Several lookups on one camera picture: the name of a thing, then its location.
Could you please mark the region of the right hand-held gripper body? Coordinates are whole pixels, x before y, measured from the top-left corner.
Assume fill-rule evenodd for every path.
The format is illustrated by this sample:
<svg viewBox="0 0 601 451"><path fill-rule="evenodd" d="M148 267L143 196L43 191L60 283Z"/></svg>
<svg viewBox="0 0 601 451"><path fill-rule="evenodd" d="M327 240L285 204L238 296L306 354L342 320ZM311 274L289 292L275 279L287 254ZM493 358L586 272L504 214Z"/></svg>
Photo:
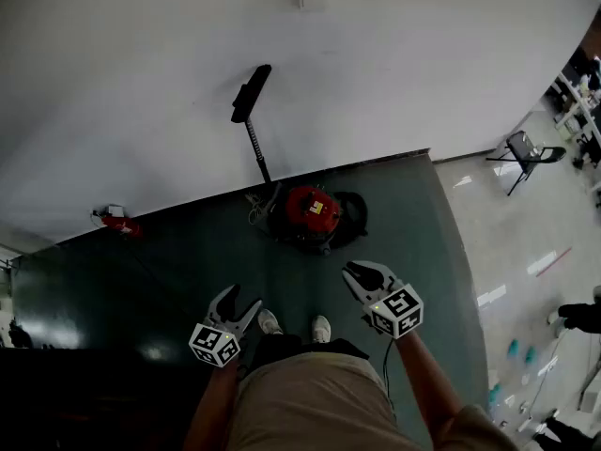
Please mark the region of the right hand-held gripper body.
<svg viewBox="0 0 601 451"><path fill-rule="evenodd" d="M424 321L424 303L411 284L367 304L363 310L372 327L392 339L408 334Z"/></svg>

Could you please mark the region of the red vacuum cleaner body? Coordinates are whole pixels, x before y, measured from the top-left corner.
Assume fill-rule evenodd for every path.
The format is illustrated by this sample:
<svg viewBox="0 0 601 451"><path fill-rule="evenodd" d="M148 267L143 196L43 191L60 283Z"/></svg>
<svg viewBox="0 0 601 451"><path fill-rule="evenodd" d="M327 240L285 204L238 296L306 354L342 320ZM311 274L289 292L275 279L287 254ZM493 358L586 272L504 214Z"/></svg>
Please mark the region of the red vacuum cleaner body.
<svg viewBox="0 0 601 451"><path fill-rule="evenodd" d="M271 236L306 253L327 256L339 226L340 204L320 188L296 186L279 191L268 207Z"/></svg>

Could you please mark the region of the person's right white shoe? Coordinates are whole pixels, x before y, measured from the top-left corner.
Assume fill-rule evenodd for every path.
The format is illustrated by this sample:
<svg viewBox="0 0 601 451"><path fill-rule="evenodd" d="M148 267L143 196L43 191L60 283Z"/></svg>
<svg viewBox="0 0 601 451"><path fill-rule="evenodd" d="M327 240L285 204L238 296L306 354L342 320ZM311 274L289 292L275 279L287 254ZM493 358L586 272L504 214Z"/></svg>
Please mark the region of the person's right white shoe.
<svg viewBox="0 0 601 451"><path fill-rule="evenodd" d="M312 321L312 341L317 344L327 344L331 341L331 325L321 315L315 316Z"/></svg>

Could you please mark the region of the person's left forearm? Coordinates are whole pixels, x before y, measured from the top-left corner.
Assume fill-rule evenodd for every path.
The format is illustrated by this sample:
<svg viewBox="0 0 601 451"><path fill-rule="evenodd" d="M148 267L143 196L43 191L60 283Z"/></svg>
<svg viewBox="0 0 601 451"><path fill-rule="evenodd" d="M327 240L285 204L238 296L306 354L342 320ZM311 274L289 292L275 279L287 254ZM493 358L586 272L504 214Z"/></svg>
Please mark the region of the person's left forearm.
<svg viewBox="0 0 601 451"><path fill-rule="evenodd" d="M239 359L216 367L193 415L182 451L221 451L238 389Z"/></svg>

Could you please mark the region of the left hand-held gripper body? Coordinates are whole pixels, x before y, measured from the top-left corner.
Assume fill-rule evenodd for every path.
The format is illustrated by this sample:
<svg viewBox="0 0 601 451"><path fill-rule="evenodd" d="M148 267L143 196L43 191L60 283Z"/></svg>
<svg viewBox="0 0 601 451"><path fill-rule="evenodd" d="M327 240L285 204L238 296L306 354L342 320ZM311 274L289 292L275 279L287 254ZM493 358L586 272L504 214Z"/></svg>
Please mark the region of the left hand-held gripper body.
<svg viewBox="0 0 601 451"><path fill-rule="evenodd" d="M239 322L197 323L189 340L195 357L205 364L225 367L240 353L239 341L244 337L247 324Z"/></svg>

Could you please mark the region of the white office desk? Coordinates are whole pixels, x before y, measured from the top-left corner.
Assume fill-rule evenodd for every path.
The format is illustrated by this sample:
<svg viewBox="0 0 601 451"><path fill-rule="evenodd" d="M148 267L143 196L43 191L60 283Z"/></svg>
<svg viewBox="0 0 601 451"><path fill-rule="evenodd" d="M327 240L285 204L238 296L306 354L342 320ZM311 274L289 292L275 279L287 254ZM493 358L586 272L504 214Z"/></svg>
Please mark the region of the white office desk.
<svg viewBox="0 0 601 451"><path fill-rule="evenodd" d="M558 79L567 87L569 94L574 99L574 103L570 107L569 111L566 112L563 117L555 123L555 129L559 130L565 125L570 117L574 116L577 112L581 112L584 115L591 131L593 132L595 139L601 145L601 132L599 131L599 128L595 122L595 118L591 113L594 107L591 106L587 99L581 95L577 87L572 86L571 81L563 74L562 71L559 73Z"/></svg>

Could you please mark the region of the red fire extinguisher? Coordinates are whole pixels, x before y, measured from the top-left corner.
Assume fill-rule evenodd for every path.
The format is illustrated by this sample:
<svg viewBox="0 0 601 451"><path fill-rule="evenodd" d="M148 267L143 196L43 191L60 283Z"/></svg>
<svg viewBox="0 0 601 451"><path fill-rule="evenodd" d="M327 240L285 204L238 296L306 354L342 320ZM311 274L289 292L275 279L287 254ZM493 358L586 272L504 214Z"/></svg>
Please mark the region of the red fire extinguisher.
<svg viewBox="0 0 601 451"><path fill-rule="evenodd" d="M133 238L139 238L143 235L141 226L129 217L105 215L100 220L105 226L119 232L121 235Z"/></svg>

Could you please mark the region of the black folding chair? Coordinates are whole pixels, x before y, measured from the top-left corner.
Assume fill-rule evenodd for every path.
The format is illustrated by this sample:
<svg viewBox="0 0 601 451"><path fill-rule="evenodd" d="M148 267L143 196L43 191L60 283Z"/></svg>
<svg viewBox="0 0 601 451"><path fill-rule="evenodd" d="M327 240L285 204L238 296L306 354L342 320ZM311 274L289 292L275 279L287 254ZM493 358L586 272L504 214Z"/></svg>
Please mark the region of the black folding chair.
<svg viewBox="0 0 601 451"><path fill-rule="evenodd" d="M564 147L535 145L524 131L517 131L505 139L502 155L485 159L488 162L499 163L499 170L502 170L505 164L519 169L515 183L505 192L507 196L511 196L519 184L530 178L537 166L558 163L566 154Z"/></svg>

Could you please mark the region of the person's right forearm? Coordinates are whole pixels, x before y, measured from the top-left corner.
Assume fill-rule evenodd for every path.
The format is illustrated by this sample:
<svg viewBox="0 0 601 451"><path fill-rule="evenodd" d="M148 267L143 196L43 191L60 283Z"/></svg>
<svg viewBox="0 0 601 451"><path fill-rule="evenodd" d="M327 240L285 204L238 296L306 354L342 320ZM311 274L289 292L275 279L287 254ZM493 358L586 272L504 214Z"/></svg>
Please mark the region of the person's right forearm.
<svg viewBox="0 0 601 451"><path fill-rule="evenodd" d="M435 448L463 409L459 395L416 332L395 340L420 414Z"/></svg>

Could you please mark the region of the black office chair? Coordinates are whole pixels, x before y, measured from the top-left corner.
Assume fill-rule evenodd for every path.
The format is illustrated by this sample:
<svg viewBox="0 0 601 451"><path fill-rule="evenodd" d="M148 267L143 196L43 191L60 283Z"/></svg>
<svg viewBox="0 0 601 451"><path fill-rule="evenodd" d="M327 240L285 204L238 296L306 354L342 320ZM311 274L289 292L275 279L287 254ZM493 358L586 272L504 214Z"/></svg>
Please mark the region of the black office chair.
<svg viewBox="0 0 601 451"><path fill-rule="evenodd" d="M592 134L588 137L583 133L577 140L578 155L572 160L572 165L581 170L585 164L591 164L596 168L601 163L601 145Z"/></svg>

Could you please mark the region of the person's left white shoe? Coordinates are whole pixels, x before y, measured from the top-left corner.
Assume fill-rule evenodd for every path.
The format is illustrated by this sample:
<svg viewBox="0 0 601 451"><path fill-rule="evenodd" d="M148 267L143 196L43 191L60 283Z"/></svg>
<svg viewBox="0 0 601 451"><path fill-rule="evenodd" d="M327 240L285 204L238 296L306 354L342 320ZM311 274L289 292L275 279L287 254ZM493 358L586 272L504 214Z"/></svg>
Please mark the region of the person's left white shoe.
<svg viewBox="0 0 601 451"><path fill-rule="evenodd" d="M279 324L278 319L267 308L263 308L257 315L257 323L265 335L283 335L284 332Z"/></svg>

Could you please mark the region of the person's white shoe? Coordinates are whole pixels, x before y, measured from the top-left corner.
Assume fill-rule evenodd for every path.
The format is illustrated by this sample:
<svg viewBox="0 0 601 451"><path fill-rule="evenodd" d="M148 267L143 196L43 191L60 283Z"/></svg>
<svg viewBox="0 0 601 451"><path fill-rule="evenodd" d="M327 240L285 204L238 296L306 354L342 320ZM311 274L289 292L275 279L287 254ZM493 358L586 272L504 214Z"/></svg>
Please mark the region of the person's white shoe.
<svg viewBox="0 0 601 451"><path fill-rule="evenodd" d="M284 332L279 324L278 319L267 308L263 308L257 315L257 323L265 335L283 335Z"/></svg>
<svg viewBox="0 0 601 451"><path fill-rule="evenodd" d="M312 341L317 344L327 344L331 341L331 325L321 315L315 316L312 321Z"/></svg>

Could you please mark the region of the person's beige shirt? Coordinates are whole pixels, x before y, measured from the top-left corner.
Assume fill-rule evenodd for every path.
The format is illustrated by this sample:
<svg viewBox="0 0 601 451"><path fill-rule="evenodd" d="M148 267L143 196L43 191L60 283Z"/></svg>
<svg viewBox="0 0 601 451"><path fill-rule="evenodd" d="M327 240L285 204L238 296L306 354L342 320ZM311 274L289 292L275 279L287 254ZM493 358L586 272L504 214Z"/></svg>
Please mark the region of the person's beige shirt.
<svg viewBox="0 0 601 451"><path fill-rule="evenodd" d="M442 446L425 450L397 426L375 369L281 365L242 386L223 451L517 451L471 405Z"/></svg>

